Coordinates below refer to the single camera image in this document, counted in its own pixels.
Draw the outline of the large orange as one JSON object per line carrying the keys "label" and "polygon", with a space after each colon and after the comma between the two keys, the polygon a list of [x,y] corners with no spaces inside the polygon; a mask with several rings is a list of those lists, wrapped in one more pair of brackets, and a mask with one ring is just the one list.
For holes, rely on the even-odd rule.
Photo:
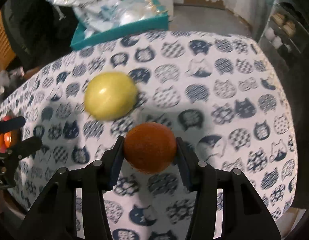
{"label": "large orange", "polygon": [[7,148],[14,146],[20,139],[19,130],[13,130],[4,134],[4,143]]}

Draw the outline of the red apple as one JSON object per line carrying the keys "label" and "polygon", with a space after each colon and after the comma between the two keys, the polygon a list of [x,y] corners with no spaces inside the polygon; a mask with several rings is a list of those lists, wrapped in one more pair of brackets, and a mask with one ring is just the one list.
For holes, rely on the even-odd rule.
{"label": "red apple", "polygon": [[11,120],[12,117],[10,115],[6,115],[5,117],[2,118],[2,121],[8,121]]}

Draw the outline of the crumpled grey cloth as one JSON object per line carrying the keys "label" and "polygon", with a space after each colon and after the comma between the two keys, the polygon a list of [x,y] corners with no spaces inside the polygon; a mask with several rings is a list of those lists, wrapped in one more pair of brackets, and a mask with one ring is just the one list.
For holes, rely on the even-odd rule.
{"label": "crumpled grey cloth", "polygon": [[0,97],[7,97],[11,92],[12,80],[6,70],[0,71]]}

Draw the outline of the wooden louvered door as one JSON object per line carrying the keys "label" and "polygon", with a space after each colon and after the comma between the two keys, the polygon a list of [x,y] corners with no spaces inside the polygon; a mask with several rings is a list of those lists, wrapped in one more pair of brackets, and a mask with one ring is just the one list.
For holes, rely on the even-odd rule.
{"label": "wooden louvered door", "polygon": [[2,13],[0,11],[0,72],[6,70],[16,57],[12,50],[2,21]]}

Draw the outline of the cat pattern tablecloth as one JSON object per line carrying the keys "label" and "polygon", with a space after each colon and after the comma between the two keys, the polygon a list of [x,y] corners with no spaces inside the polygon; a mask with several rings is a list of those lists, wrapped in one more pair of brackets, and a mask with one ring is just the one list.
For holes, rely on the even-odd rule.
{"label": "cat pattern tablecloth", "polygon": [[298,155],[258,44],[156,31],[74,51],[0,105],[23,116],[14,239],[280,239]]}

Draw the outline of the teal cardboard box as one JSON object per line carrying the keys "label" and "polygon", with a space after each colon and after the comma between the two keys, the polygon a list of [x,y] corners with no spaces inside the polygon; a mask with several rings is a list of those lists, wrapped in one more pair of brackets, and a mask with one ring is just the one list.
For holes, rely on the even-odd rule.
{"label": "teal cardboard box", "polygon": [[90,37],[85,38],[86,27],[82,23],[78,23],[71,41],[72,50],[81,50],[88,46],[94,46],[99,43],[117,40],[129,35],[137,35],[147,31],[153,30],[168,30],[169,16],[165,6],[161,5],[158,0],[152,0],[159,14],[154,17],[129,23],[123,26],[115,27],[113,29],[97,32]]}

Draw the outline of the white rice bag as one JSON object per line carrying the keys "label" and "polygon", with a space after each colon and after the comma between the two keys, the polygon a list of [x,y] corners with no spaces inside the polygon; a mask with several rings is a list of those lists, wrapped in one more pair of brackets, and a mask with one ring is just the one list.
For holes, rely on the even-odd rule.
{"label": "white rice bag", "polygon": [[104,32],[118,25],[120,0],[47,0],[59,7],[70,7],[76,18],[88,29]]}

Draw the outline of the shoe rack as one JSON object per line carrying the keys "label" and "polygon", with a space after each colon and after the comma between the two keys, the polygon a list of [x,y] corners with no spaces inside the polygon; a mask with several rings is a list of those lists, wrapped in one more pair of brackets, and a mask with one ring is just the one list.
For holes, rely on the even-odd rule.
{"label": "shoe rack", "polygon": [[309,26],[292,0],[274,0],[259,45],[272,61],[292,66],[309,44]]}

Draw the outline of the clear plastic bag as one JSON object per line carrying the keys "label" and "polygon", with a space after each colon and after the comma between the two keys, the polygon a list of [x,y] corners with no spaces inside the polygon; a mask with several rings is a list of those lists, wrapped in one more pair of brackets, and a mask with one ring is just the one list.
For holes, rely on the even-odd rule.
{"label": "clear plastic bag", "polygon": [[118,26],[123,26],[164,14],[167,10],[157,0],[121,0],[114,21]]}

